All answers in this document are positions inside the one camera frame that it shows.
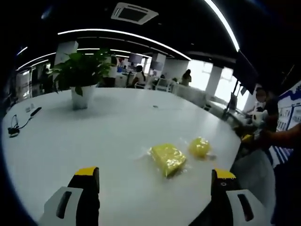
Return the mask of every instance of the wall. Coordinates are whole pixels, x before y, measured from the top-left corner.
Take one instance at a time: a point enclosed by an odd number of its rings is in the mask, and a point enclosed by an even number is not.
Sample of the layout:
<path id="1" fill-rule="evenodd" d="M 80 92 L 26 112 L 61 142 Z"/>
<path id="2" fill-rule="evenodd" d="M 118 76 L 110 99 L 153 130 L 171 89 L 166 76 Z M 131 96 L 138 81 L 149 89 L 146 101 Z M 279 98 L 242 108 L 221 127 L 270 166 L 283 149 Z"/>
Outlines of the wall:
<path id="1" fill-rule="evenodd" d="M 166 59 L 162 74 L 164 74 L 167 79 L 181 79 L 188 68 L 188 63 L 188 60 Z"/>

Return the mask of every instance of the green leaves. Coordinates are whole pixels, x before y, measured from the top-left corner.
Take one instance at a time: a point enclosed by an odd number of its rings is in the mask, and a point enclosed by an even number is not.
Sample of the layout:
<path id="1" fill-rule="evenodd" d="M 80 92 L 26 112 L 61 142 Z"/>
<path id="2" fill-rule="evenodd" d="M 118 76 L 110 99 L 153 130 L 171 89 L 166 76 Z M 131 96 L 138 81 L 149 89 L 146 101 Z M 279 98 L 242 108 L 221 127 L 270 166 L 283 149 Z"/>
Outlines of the green leaves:
<path id="1" fill-rule="evenodd" d="M 71 60 L 78 62 L 81 59 L 82 54 L 81 53 L 71 53 L 68 56 Z"/>
<path id="2" fill-rule="evenodd" d="M 56 92 L 76 87 L 76 93 L 82 96 L 81 87 L 99 83 L 111 69 L 110 55 L 107 50 L 101 49 L 93 55 L 72 53 L 68 56 L 69 60 L 52 68 Z"/>
<path id="3" fill-rule="evenodd" d="M 83 96 L 83 90 L 80 86 L 76 86 L 75 87 L 75 92 L 80 95 L 80 96 Z"/>

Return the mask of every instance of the curved light strip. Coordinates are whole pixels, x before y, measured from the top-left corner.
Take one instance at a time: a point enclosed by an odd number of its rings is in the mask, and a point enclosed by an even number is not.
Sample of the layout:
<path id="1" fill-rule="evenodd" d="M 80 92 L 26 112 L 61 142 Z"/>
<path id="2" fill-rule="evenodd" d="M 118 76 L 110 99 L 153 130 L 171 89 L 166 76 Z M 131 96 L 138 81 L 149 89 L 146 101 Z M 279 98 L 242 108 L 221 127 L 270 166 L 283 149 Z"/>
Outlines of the curved light strip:
<path id="1" fill-rule="evenodd" d="M 33 59 L 33 60 L 31 60 L 31 61 L 29 61 L 29 62 L 27 62 L 27 63 L 25 63 L 25 64 L 23 64 L 22 66 L 20 66 L 17 70 L 19 70 L 19 69 L 21 69 L 22 67 L 24 67 L 24 66 L 26 66 L 26 65 L 28 65 L 28 64 L 30 64 L 31 62 L 33 62 L 33 61 L 36 61 L 36 60 L 38 60 L 38 59 L 41 59 L 41 58 L 43 58 L 43 57 L 47 57 L 47 56 L 50 56 L 50 55 L 53 55 L 53 54 L 55 54 L 55 53 L 49 53 L 49 54 L 46 54 L 46 55 L 43 55 L 43 56 L 40 56 L 40 57 L 38 57 L 38 58 L 35 58 L 35 59 Z"/>
<path id="2" fill-rule="evenodd" d="M 147 41 L 150 41 L 150 42 L 153 42 L 157 45 L 160 45 L 160 46 L 163 46 L 179 55 L 181 55 L 182 57 L 188 59 L 188 60 L 191 60 L 191 58 L 189 58 L 188 56 L 186 56 L 185 54 L 167 46 L 167 45 L 164 45 L 158 41 L 155 41 L 153 39 L 149 39 L 149 38 L 146 38 L 146 37 L 143 37 L 143 36 L 140 36 L 140 35 L 137 35 L 137 34 L 132 34 L 132 33 L 128 33 L 128 32 L 122 32 L 122 31 L 116 31 L 116 30 L 110 30 L 110 29 L 95 29 L 95 28 L 90 28 L 90 29 L 77 29 L 77 30 L 71 30 L 71 31 L 65 31 L 65 32 L 59 32 L 58 35 L 61 35 L 61 34 L 68 34 L 68 33 L 73 33 L 73 32 L 112 32 L 112 33 L 119 33 L 119 34 L 125 34 L 125 35 L 130 35 L 130 36 L 133 36 L 133 37 L 136 37 L 136 38 L 139 38 L 139 39 L 144 39 L 144 40 L 147 40 Z"/>
<path id="3" fill-rule="evenodd" d="M 116 55 L 117 57 L 124 57 L 124 58 L 130 58 L 129 56 L 123 56 L 123 55 Z"/>
<path id="4" fill-rule="evenodd" d="M 46 62 L 46 61 L 48 61 L 48 60 L 42 60 L 42 61 L 40 61 L 40 62 L 37 62 L 37 63 L 34 64 L 34 65 L 31 65 L 31 67 L 33 67 L 33 66 L 35 66 L 35 65 L 38 65 L 38 64 L 40 64 L 40 63 Z"/>
<path id="5" fill-rule="evenodd" d="M 24 49 L 22 49 L 20 52 L 17 53 L 17 55 L 21 54 L 23 51 L 27 50 L 28 46 L 26 46 Z"/>
<path id="6" fill-rule="evenodd" d="M 220 19 L 220 21 L 222 22 L 222 24 L 226 28 L 236 51 L 238 52 L 239 51 L 239 44 L 238 44 L 238 42 L 235 38 L 235 35 L 234 35 L 230 25 L 228 24 L 226 18 L 222 14 L 222 12 L 218 9 L 218 7 L 211 0 L 203 0 L 203 1 L 205 1 L 210 6 L 210 8 L 215 12 L 215 14 L 218 16 L 218 18 Z"/>
<path id="7" fill-rule="evenodd" d="M 77 50 L 100 50 L 100 48 L 78 48 Z"/>
<path id="8" fill-rule="evenodd" d="M 121 53 L 133 53 L 133 52 L 130 52 L 130 51 L 118 50 L 118 49 L 110 49 L 110 50 L 115 51 L 115 52 L 121 52 Z M 134 54 L 139 55 L 139 56 L 143 56 L 143 57 L 146 57 L 146 58 L 152 58 L 151 56 L 143 55 L 143 54 L 140 54 L 140 53 L 134 53 Z"/>

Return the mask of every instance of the ceiling light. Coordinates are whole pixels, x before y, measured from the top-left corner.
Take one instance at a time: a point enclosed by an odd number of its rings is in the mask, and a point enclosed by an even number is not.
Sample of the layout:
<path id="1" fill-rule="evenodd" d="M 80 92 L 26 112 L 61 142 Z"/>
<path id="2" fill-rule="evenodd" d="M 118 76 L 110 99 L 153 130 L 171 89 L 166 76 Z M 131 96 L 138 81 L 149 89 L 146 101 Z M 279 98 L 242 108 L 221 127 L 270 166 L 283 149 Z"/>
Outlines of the ceiling light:
<path id="1" fill-rule="evenodd" d="M 130 58 L 129 56 L 123 56 L 123 55 L 116 55 L 117 57 L 124 57 L 124 58 Z"/>
<path id="2" fill-rule="evenodd" d="M 100 48 L 78 48 L 77 50 L 100 50 Z"/>
<path id="3" fill-rule="evenodd" d="M 40 64 L 40 63 L 46 62 L 46 61 L 48 61 L 48 60 L 42 60 L 42 61 L 40 61 L 40 62 L 38 62 L 38 63 L 36 63 L 36 64 L 34 64 L 34 65 L 31 65 L 31 67 L 33 67 L 33 66 L 35 66 L 35 65 L 38 65 L 38 64 Z"/>
<path id="4" fill-rule="evenodd" d="M 118 50 L 118 49 L 110 49 L 110 50 L 115 51 L 115 52 L 122 52 L 122 53 L 132 53 L 130 51 Z M 151 56 L 143 55 L 143 54 L 140 54 L 140 53 L 134 53 L 134 54 L 139 55 L 139 56 L 143 56 L 143 57 L 147 57 L 147 58 L 152 58 Z"/>
<path id="5" fill-rule="evenodd" d="M 224 15 L 222 14 L 222 12 L 218 9 L 218 7 L 211 1 L 211 0 L 204 0 L 209 6 L 210 8 L 215 12 L 215 14 L 218 16 L 218 18 L 220 19 L 220 21 L 222 22 L 222 24 L 224 25 L 224 27 L 226 28 L 232 43 L 236 49 L 236 51 L 239 51 L 239 44 L 235 38 L 235 35 L 230 27 L 230 25 L 228 24 L 226 18 L 224 17 Z"/>
<path id="6" fill-rule="evenodd" d="M 118 49 L 110 49 L 111 51 L 115 52 L 122 52 L 122 53 L 131 53 L 130 51 L 118 50 Z"/>
<path id="7" fill-rule="evenodd" d="M 114 14 L 114 16 L 117 16 L 118 12 L 120 11 L 120 8 L 118 8 Z"/>
<path id="8" fill-rule="evenodd" d="M 144 39 L 144 40 L 147 40 L 147 41 L 150 41 L 150 42 L 153 42 L 157 45 L 160 45 L 160 46 L 163 46 L 179 55 L 181 55 L 182 57 L 188 59 L 188 60 L 191 60 L 191 58 L 189 58 L 188 56 L 186 56 L 185 54 L 167 46 L 167 45 L 164 45 L 158 41 L 155 41 L 155 40 L 152 40 L 152 39 L 149 39 L 149 38 L 146 38 L 146 37 L 143 37 L 141 35 L 137 35 L 137 34 L 132 34 L 132 33 L 128 33 L 128 32 L 122 32 L 122 31 L 116 31 L 116 30 L 110 30 L 110 29 L 94 29 L 94 28 L 91 28 L 91 29 L 77 29 L 77 30 L 71 30 L 71 31 L 65 31 L 65 32 L 59 32 L 58 35 L 61 35 L 61 34 L 68 34 L 68 33 L 73 33 L 73 32 L 112 32 L 112 33 L 119 33 L 119 34 L 125 34 L 125 35 L 130 35 L 130 36 L 133 36 L 133 37 L 136 37 L 136 38 L 140 38 L 140 39 Z"/>
<path id="9" fill-rule="evenodd" d="M 26 46 L 24 49 L 22 49 L 20 52 L 17 53 L 17 55 L 19 55 L 20 53 L 22 53 L 23 51 L 27 50 L 28 46 Z"/>
<path id="10" fill-rule="evenodd" d="M 83 38 L 94 38 L 94 37 L 79 37 L 78 39 L 83 39 Z M 165 55 L 167 55 L 167 56 L 171 56 L 172 58 L 174 58 L 173 55 L 170 55 L 170 54 L 168 54 L 168 53 L 166 53 L 166 52 L 163 52 L 162 50 L 159 50 L 159 49 L 156 49 L 156 48 L 153 48 L 153 47 L 149 47 L 149 46 L 146 46 L 146 45 L 143 45 L 143 44 L 134 42 L 134 41 L 128 41 L 128 40 L 124 40 L 124 39 L 115 39 L 115 38 L 109 38 L 109 37 L 98 37 L 98 38 L 100 38 L 100 39 L 110 39 L 110 40 L 119 40 L 119 41 L 130 42 L 130 43 L 133 43 L 133 44 L 136 44 L 136 45 L 145 46 L 145 47 L 147 47 L 147 48 L 153 49 L 153 50 L 155 50 L 155 51 L 158 51 L 158 52 L 160 52 L 160 53 L 163 53 L 163 54 L 165 54 Z"/>
<path id="11" fill-rule="evenodd" d="M 24 66 L 26 66 L 26 65 L 28 65 L 28 64 L 30 64 L 31 62 L 33 62 L 33 61 L 36 61 L 36 60 L 38 60 L 38 59 L 41 59 L 41 58 L 43 58 L 43 57 L 47 57 L 47 56 L 50 56 L 50 55 L 53 55 L 53 54 L 55 54 L 55 53 L 49 53 L 49 54 L 46 54 L 46 55 L 43 55 L 43 56 L 40 56 L 40 57 L 38 57 L 38 58 L 35 58 L 35 59 L 33 59 L 33 60 L 31 60 L 31 61 L 29 61 L 29 62 L 27 62 L 27 63 L 25 63 L 25 64 L 23 64 L 22 66 L 20 66 L 17 70 L 19 70 L 19 69 L 21 69 L 22 67 L 24 67 Z"/>

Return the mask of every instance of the white pot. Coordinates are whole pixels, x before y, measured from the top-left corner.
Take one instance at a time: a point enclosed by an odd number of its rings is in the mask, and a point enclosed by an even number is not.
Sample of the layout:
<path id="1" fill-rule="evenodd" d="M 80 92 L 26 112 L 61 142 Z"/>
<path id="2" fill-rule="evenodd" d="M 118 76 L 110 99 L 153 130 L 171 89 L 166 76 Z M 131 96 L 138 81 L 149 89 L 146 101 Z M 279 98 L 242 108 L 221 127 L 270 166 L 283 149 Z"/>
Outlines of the white pot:
<path id="1" fill-rule="evenodd" d="M 81 96 L 75 92 L 75 87 L 71 87 L 73 109 L 78 110 L 88 108 L 88 104 L 92 99 L 95 88 L 96 85 L 82 87 L 81 89 L 83 90 L 83 96 Z"/>

